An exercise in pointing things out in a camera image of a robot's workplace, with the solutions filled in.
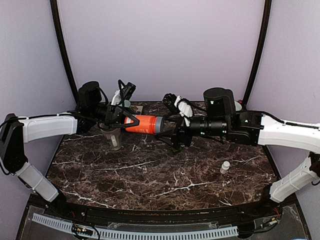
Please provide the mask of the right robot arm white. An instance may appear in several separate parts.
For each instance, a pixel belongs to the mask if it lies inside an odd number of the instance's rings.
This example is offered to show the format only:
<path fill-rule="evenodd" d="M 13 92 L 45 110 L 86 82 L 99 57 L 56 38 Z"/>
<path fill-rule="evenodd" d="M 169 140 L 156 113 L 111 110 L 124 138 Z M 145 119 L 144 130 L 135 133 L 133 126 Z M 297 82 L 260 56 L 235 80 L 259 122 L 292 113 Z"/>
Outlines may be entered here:
<path fill-rule="evenodd" d="M 166 120 L 179 115 L 175 127 L 155 134 L 155 138 L 178 150 L 188 147 L 193 137 L 225 138 L 248 146 L 284 146 L 309 151 L 308 157 L 282 179 L 264 187 L 255 213 L 266 217 L 288 196 L 313 181 L 320 179 L 320 125 L 281 120 L 272 114 L 257 110 L 236 110 L 230 89 L 214 87 L 203 93 L 205 115 L 196 115 L 190 101 L 167 93 L 163 103 L 170 112 Z"/>

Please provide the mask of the grey bottle cap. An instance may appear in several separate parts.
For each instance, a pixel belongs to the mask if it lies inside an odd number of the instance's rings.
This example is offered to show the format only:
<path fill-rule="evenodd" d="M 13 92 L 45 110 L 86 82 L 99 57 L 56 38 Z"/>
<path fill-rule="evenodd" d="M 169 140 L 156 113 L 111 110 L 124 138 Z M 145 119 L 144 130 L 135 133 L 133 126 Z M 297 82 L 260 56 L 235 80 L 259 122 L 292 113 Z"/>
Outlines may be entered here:
<path fill-rule="evenodd" d="M 155 121 L 155 133 L 158 134 L 164 129 L 164 118 L 162 116 L 157 116 Z"/>

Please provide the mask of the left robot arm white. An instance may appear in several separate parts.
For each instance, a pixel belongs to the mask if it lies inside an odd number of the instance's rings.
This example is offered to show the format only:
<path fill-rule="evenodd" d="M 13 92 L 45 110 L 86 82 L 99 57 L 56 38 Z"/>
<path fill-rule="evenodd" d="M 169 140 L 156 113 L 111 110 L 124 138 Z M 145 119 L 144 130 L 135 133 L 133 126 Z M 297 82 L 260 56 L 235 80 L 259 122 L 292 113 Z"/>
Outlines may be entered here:
<path fill-rule="evenodd" d="M 25 144 L 49 137 L 88 132 L 94 125 L 112 129 L 135 127 L 139 120 L 126 104 L 136 86 L 118 81 L 118 90 L 109 101 L 97 81 L 89 81 L 78 90 L 75 110 L 38 116 L 19 117 L 13 113 L 0 125 L 0 168 L 8 175 L 20 178 L 32 191 L 51 203 L 51 210 L 60 218 L 67 218 L 70 206 L 64 195 L 37 170 L 25 155 Z"/>

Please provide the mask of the orange pill bottle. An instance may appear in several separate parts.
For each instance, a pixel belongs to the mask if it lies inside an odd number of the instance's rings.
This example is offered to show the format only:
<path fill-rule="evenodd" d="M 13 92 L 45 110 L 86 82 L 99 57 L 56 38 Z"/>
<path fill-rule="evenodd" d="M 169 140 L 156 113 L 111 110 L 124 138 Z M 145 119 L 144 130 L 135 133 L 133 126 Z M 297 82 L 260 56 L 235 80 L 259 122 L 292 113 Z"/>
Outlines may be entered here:
<path fill-rule="evenodd" d="M 139 120 L 137 126 L 126 127 L 127 132 L 141 134 L 156 134 L 157 117 L 152 115 L 134 115 Z"/>

